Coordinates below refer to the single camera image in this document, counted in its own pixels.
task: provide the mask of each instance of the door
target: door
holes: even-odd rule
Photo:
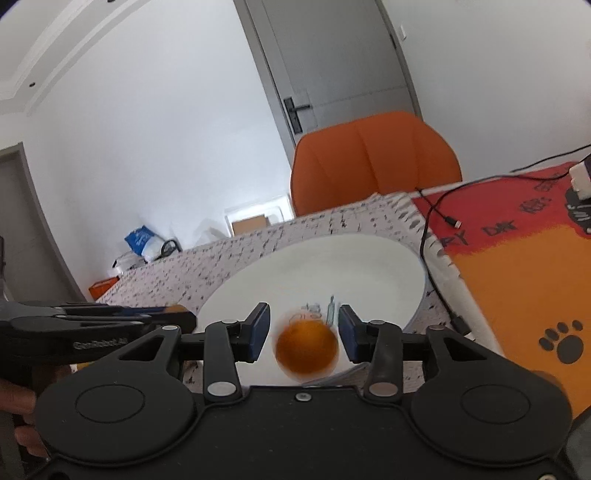
[[[414,113],[375,0],[246,0],[297,141],[358,118]]]
[[[80,300],[47,238],[19,152],[0,157],[0,235],[11,300]]]

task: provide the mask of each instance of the human hand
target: human hand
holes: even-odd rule
[[[55,382],[63,376],[71,373],[70,367],[59,367],[53,369],[51,373],[51,382]],[[33,390],[20,387],[0,378],[0,411],[22,415],[27,425],[16,427],[14,436],[19,445],[27,448],[27,452],[38,457],[48,457],[47,451],[43,446],[41,437],[34,427],[33,412],[37,396]]]

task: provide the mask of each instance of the door frame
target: door frame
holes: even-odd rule
[[[294,154],[296,152],[296,141],[293,134],[291,133],[287,113],[284,109],[281,96],[279,95],[277,85],[275,84],[275,80],[273,79],[267,56],[265,55],[265,51],[262,48],[261,39],[259,38],[258,32],[256,31],[254,20],[252,19],[252,15],[248,9],[246,0],[233,1],[234,5],[236,6],[236,11],[238,12],[238,17],[240,18],[240,22],[242,23],[242,28],[246,34],[246,40],[248,41],[248,45],[251,49],[256,69],[261,78],[262,87],[263,90],[265,90],[269,107],[271,107],[273,119],[275,120],[277,130],[279,130],[279,136],[281,138],[281,142],[283,143],[283,147],[285,148],[287,160],[289,161],[290,166],[293,168]],[[414,83],[412,81],[410,70],[408,68],[406,58],[404,57],[404,52],[402,51],[402,45],[400,43],[400,39],[398,38],[398,34],[396,33],[396,29],[392,24],[382,0],[373,1],[375,1],[377,4],[378,10],[382,16],[382,19],[384,20],[384,24],[386,25],[386,28],[388,29],[388,32],[390,33],[390,36],[394,42],[398,62],[400,64],[400,68],[402,69],[404,80],[407,84],[408,94],[410,95],[411,101],[413,103],[414,113],[422,120],[423,114],[421,113],[421,108],[418,102],[417,91],[414,88]]]
[[[41,221],[41,225],[43,226],[43,232],[45,233],[45,236],[51,246],[51,249],[53,250],[53,254],[57,258],[57,262],[59,263],[62,272],[66,276],[66,280],[68,282],[68,286],[70,288],[72,296],[73,298],[78,299],[78,301],[86,301],[86,298],[80,290],[78,283],[76,283],[76,280],[74,280],[74,277],[72,276],[72,273],[70,272],[70,269],[68,268],[66,261],[64,260],[64,257],[62,257],[61,255],[56,240],[53,238],[53,234],[51,233],[51,229],[49,228],[49,224],[47,223],[47,219],[45,218],[45,214],[43,213],[43,208],[41,208],[41,202],[39,202],[39,197],[37,196],[37,192],[35,191],[33,177],[31,177],[31,171],[29,169],[29,164],[27,162],[27,157],[25,155],[25,148],[22,142],[18,143],[17,145],[13,145],[12,147],[0,150],[0,162],[9,161],[10,156],[15,153],[18,154],[18,157],[20,159],[20,167],[22,168],[25,174],[25,179],[27,181],[28,188],[27,193],[31,196],[33,200],[33,205],[35,206],[37,217],[39,218],[39,220]]]

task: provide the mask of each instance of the door handle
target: door handle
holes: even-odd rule
[[[287,116],[290,119],[294,134],[299,135],[300,133],[303,133],[304,130],[301,127],[300,116],[298,115],[298,112],[302,110],[309,110],[312,108],[312,106],[309,103],[306,105],[296,106],[292,97],[285,98],[283,103],[285,104],[285,110],[287,111]]]

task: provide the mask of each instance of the doorway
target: doorway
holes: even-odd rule
[[[0,235],[11,300],[83,300],[41,211],[22,144],[0,151]]]
[[[420,116],[380,0],[235,0],[290,162],[306,133],[378,113]]]

